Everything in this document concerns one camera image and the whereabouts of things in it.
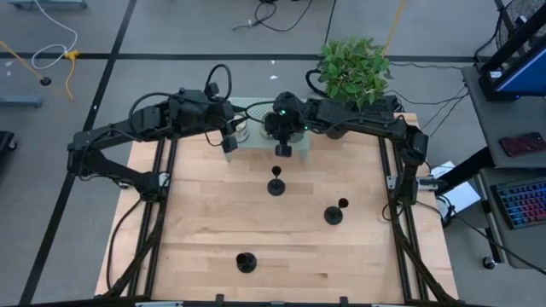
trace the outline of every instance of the keyboard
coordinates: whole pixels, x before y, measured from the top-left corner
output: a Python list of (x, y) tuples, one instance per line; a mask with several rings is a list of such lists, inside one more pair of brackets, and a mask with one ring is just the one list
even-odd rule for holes
[(511, 229), (546, 223), (546, 177), (491, 186)]

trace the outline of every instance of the red phone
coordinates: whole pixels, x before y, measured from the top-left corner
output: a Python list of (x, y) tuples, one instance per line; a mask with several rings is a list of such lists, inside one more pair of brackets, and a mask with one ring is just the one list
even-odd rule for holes
[(546, 142), (538, 132), (525, 133), (519, 136), (503, 137), (498, 140), (508, 157), (523, 154), (540, 153), (546, 150)]

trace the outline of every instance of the wooden tabletop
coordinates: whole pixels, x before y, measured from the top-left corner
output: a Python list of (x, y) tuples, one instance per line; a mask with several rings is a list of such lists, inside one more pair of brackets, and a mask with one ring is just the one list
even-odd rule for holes
[[(404, 116), (416, 124), (414, 114)], [(211, 134), (213, 142), (219, 137)], [(128, 166), (151, 170), (155, 146), (134, 143)], [(226, 301), (333, 303), (340, 296), (352, 303), (404, 301), (392, 227), (381, 217), (387, 200), (377, 137), (349, 132), (333, 141), (312, 134), (305, 164), (296, 157), (276, 157), (273, 150), (239, 149), (232, 158), (227, 163), (222, 150), (210, 147), (204, 136), (179, 141), (153, 299), (214, 300), (222, 293)], [(287, 187), (278, 197), (266, 188), (274, 165), (282, 168), (280, 178)], [(422, 176), (427, 172), (426, 166), (420, 169)], [(342, 197), (350, 203), (343, 221), (327, 224), (324, 210)], [(113, 226), (137, 198), (134, 189), (121, 191)], [(420, 192), (418, 199), (436, 206), (432, 192)], [(113, 281), (134, 256), (143, 207), (117, 234)], [(446, 292), (457, 297), (438, 213), (423, 206), (413, 206), (413, 212), (424, 263)], [(252, 273), (237, 269), (240, 252), (257, 257)], [(407, 261), (418, 298), (415, 271)], [(105, 263), (96, 293), (106, 292)], [(145, 261), (142, 272), (147, 268)], [(140, 293), (145, 276), (141, 274)]]

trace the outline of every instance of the floor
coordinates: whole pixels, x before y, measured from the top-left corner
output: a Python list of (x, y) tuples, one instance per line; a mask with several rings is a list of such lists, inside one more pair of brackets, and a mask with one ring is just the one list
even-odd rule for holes
[[(130, 0), (88, 3), (86, 10), (46, 9), (78, 32), (78, 50), (107, 54), (113, 48)], [(234, 26), (245, 25), (253, 18), (255, 0), (138, 0), (120, 52), (224, 58), (237, 55), (239, 59), (248, 54), (313, 55), (319, 52), (326, 37), (333, 3), (315, 0), (298, 26), (291, 32), (278, 33), (263, 27), (232, 31)], [(355, 35), (385, 43), (398, 3), (339, 0), (328, 38)], [(271, 25), (291, 24), (306, 4), (279, 1)], [(444, 62), (439, 65), (464, 67), (470, 63), (445, 61), (472, 56), (491, 35), (496, 18), (492, 0), (413, 0), (406, 4), (388, 54), (415, 55), (421, 61), (438, 59)], [(0, 3), (0, 28), (15, 29), (0, 33), (0, 39), (21, 53), (34, 52), (51, 43), (72, 42), (69, 32), (46, 20), (39, 11), (17, 10), (6, 3)], [(494, 51), (490, 47), (484, 54)], [(181, 86), (200, 89), (210, 68), (219, 62), (116, 61), (95, 126), (124, 119), (130, 104), (143, 93), (174, 91)], [(285, 90), (300, 97), (311, 93), (303, 76), (315, 67), (316, 61), (221, 62), (233, 73), (232, 96), (275, 96)], [(0, 130), (11, 130), (20, 140), (19, 149), (0, 173), (0, 305), (19, 301), (65, 179), (66, 145), (73, 133), (84, 126), (106, 65), (107, 55), (79, 60), (72, 80), (76, 100), (69, 102), (50, 88), (40, 86), (16, 61), (0, 59), (0, 92), (38, 95), (44, 100), (41, 108), (3, 108), (0, 112)], [(69, 62), (60, 61), (44, 74), (63, 89), (69, 69)], [(462, 76), (456, 69), (392, 67), (392, 76), (395, 79), (389, 83), (390, 89), (412, 101), (440, 101), (462, 87)], [(439, 110), (436, 106), (408, 103), (404, 107), (407, 112), (417, 113), (422, 125)], [(436, 128), (445, 111), (425, 132)], [(484, 145), (471, 101), (466, 98), (432, 137), (429, 162), (435, 165), (451, 160), (457, 164)], [(126, 162), (129, 150), (129, 146), (112, 148), (107, 156)], [(108, 180), (74, 183), (33, 302), (92, 297), (118, 195), (118, 188)], [(493, 271), (483, 269), (480, 259), (488, 254), (488, 246), (472, 230), (454, 223), (445, 230), (445, 236), (461, 299), (499, 306), (541, 305), (546, 299), (542, 291), (544, 279), (534, 271), (515, 270), (506, 264)]]

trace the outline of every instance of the green leaves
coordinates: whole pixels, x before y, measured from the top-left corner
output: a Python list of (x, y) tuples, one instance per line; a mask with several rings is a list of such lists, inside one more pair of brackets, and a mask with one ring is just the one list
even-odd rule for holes
[(373, 38), (351, 37), (322, 46), (319, 82), (325, 92), (342, 104), (355, 102), (363, 107), (383, 96), (387, 80), (392, 79), (389, 61), (382, 56), (382, 46), (372, 45)]

